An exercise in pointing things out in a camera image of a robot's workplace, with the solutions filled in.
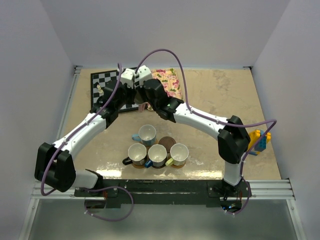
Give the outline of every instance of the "wooden table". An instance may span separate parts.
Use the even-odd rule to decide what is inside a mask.
[[[78,125],[90,110],[90,74],[106,70],[81,70],[65,133]],[[181,72],[178,69],[177,72],[182,83]],[[186,69],[185,76],[191,106],[216,116],[236,115],[244,124],[264,120],[249,69]],[[131,135],[145,124],[156,128],[158,140],[170,136],[189,148],[189,158],[184,167],[137,169],[132,165],[122,164],[122,160],[127,157],[128,148],[136,143]],[[265,130],[266,126],[261,126],[260,129]],[[74,165],[78,170],[96,171],[104,178],[122,179],[221,179],[224,172],[224,161],[218,154],[215,139],[190,126],[165,121],[148,110],[142,113],[121,113],[108,129],[96,136],[80,152]],[[271,144],[260,155],[248,156],[244,177],[247,180],[281,179]]]

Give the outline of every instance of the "checkered board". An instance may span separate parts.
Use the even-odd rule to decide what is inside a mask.
[[[94,103],[97,102],[98,98],[103,95],[103,93],[100,94],[98,92],[97,85],[100,85],[101,88],[104,88],[106,86],[106,82],[111,80],[117,80],[118,75],[119,73],[117,72],[117,70],[91,73],[91,107],[93,107]],[[135,110],[138,110],[137,104],[126,104],[119,110],[119,113]]]

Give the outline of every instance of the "blue mug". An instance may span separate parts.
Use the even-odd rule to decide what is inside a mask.
[[[137,141],[145,145],[146,147],[151,147],[156,143],[157,131],[152,125],[143,125],[140,127],[137,134],[132,135],[132,140]]]

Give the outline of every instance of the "gray wall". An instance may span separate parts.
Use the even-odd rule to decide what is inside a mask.
[[[158,48],[185,67],[252,66],[289,0],[41,0],[74,64],[134,66]],[[177,66],[158,53],[149,66]]]
[[[253,67],[273,148],[310,240],[320,235],[320,1],[291,0]]]
[[[37,150],[54,140],[72,79],[39,0],[0,3],[0,239],[17,239],[34,185]]]

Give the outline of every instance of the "yellow mug handle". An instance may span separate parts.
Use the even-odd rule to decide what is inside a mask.
[[[170,158],[168,161],[165,162],[166,166],[171,166],[172,164],[174,164],[174,159]]]

